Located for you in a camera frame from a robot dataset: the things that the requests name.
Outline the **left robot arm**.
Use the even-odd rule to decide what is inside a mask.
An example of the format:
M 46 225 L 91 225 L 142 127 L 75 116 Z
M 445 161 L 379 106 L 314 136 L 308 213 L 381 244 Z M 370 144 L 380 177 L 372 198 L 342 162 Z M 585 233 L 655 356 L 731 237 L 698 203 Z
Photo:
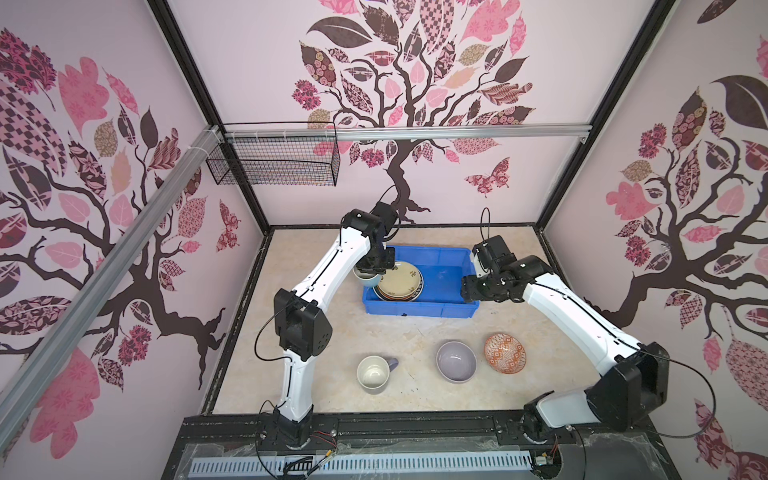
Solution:
M 394 267 L 395 249 L 387 242 L 398 225 L 396 210 L 383 202 L 369 212 L 350 211 L 312 271 L 293 289 L 281 289 L 275 294 L 275 333 L 285 362 L 283 393 L 277 407 L 283 423 L 301 426 L 311 417 L 315 360 L 330 343 L 333 332 L 328 307 L 354 270 L 382 275 Z

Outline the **light blue mug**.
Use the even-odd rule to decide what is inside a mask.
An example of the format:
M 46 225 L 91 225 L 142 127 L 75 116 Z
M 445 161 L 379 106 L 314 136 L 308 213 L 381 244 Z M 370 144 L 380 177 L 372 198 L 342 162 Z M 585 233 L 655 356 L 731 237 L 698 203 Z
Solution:
M 381 279 L 382 275 L 379 273 L 371 273 L 371 272 L 363 272 L 362 270 L 358 269 L 357 267 L 353 268 L 353 274 L 355 278 L 364 286 L 367 288 L 373 288 L 376 287 Z

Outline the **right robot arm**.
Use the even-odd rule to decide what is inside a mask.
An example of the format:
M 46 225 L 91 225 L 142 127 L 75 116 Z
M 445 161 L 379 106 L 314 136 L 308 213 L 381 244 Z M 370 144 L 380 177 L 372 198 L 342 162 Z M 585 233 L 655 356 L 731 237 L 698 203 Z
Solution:
M 671 360 L 661 345 L 643 344 L 614 326 L 536 256 L 497 261 L 473 253 L 471 260 L 475 273 L 462 279 L 464 300 L 529 304 L 579 347 L 599 375 L 592 386 L 528 402 L 523 424 L 530 438 L 579 424 L 624 432 L 666 402 Z

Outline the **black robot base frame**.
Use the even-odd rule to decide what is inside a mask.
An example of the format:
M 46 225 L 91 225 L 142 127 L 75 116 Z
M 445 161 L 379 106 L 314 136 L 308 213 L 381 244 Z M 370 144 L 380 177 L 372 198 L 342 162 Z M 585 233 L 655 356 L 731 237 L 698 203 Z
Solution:
M 269 412 L 186 418 L 161 474 L 188 479 L 195 458 L 254 455 L 526 451 L 532 470 L 502 474 L 422 474 L 396 479 L 677 479 L 649 421 L 624 433 L 598 424 L 566 426 L 544 440 L 523 432 L 517 410 L 320 413 L 301 447 L 288 447 Z

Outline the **purple mug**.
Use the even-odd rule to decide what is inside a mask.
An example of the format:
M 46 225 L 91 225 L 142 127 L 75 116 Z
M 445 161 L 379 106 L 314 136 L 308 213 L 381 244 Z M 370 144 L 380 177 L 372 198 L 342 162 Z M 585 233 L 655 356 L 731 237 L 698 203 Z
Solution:
M 371 395 L 379 394 L 386 389 L 391 372 L 398 366 L 399 360 L 396 358 L 385 358 L 377 355 L 367 356 L 357 366 L 357 382 L 366 393 Z

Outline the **cream yellow plate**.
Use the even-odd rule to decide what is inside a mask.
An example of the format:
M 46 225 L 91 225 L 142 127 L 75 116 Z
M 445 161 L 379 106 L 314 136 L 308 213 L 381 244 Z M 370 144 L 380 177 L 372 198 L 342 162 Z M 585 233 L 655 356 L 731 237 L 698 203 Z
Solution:
M 412 301 L 423 291 L 424 278 L 413 264 L 396 261 L 374 287 L 377 296 L 384 301 Z

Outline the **lavender bowl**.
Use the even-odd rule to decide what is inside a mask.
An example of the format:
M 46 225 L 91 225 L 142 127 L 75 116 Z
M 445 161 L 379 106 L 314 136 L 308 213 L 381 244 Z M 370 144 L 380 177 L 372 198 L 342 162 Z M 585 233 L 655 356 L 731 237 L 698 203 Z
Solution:
M 440 375 L 455 384 L 471 380 L 477 369 L 477 358 L 473 350 L 457 340 L 443 343 L 437 350 L 435 361 Z

